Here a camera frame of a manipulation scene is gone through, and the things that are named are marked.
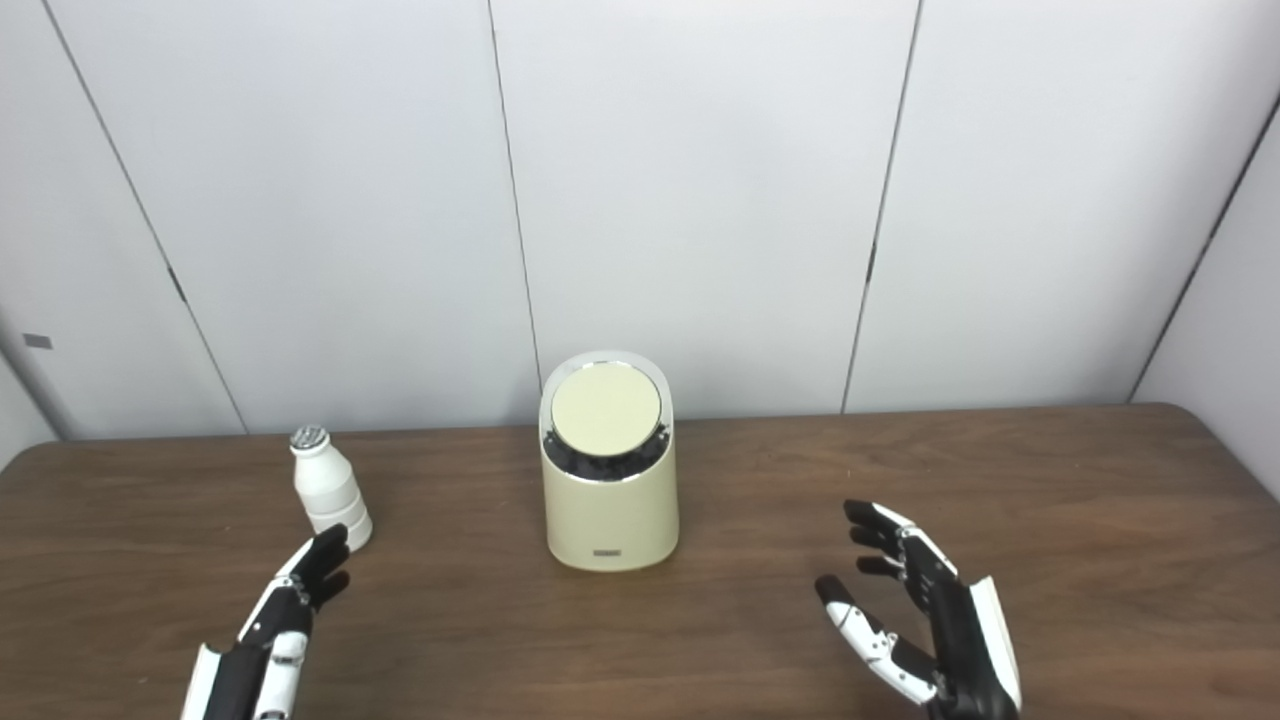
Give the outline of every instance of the beige container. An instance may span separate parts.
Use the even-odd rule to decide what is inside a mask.
[[[547,544],[594,571],[645,568],[680,538],[671,389],[649,360],[588,352],[552,373],[539,433]]]

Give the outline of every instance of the cylindrical container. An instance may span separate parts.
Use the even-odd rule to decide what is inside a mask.
[[[297,457],[293,489],[298,491],[315,532],[343,523],[347,547],[352,552],[364,547],[374,534],[374,520],[360,495],[351,461],[329,442],[329,433],[320,425],[298,428],[289,438],[289,450]]]
[[[635,570],[680,538],[671,388],[649,360],[588,352],[557,368],[539,411],[547,544],[581,570]]]

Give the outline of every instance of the robot finger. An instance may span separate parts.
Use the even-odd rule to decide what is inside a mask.
[[[902,579],[905,568],[892,557],[863,556],[858,559],[858,569],[867,575],[884,575],[886,578]]]
[[[916,705],[937,697],[934,660],[919,647],[890,633],[874,615],[858,607],[854,596],[833,575],[814,583],[827,615],[867,666]]]
[[[882,505],[864,500],[846,500],[845,518],[849,518],[849,521],[855,525],[861,525],[888,537],[893,537],[899,528],[914,524]]]
[[[897,553],[901,552],[901,548],[897,547],[896,537],[877,533],[876,530],[863,528],[861,525],[849,528],[849,539],[860,546],[878,550],[891,557],[897,557]]]
[[[320,533],[307,551],[293,566],[291,575],[302,578],[303,584],[316,584],[342,566],[351,557],[347,547],[347,527],[337,524]]]
[[[308,585],[307,594],[311,597],[311,607],[319,612],[320,609],[324,607],[324,603],[329,602],[338,593],[347,589],[347,585],[349,584],[351,575],[348,575],[346,570],[339,570],[321,580],[315,588]]]

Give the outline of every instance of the white wall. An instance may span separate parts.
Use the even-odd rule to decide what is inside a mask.
[[[837,413],[915,3],[495,0],[541,372]]]
[[[251,432],[529,421],[484,0],[54,0]]]
[[[1280,129],[1272,122],[1135,400],[1181,405],[1280,497]]]
[[[1267,0],[50,4],[129,173],[0,4],[70,438],[530,421],[609,346],[684,418],[1123,401],[1280,91]]]
[[[243,432],[38,1],[0,3],[0,347],[68,437]]]
[[[928,0],[851,411],[1123,402],[1280,90],[1271,0]]]
[[[54,430],[0,356],[0,470],[23,450],[51,439]]]

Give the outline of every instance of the bottle cap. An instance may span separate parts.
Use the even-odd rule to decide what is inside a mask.
[[[329,430],[320,425],[303,425],[289,438],[289,447],[293,450],[312,450],[329,442]]]

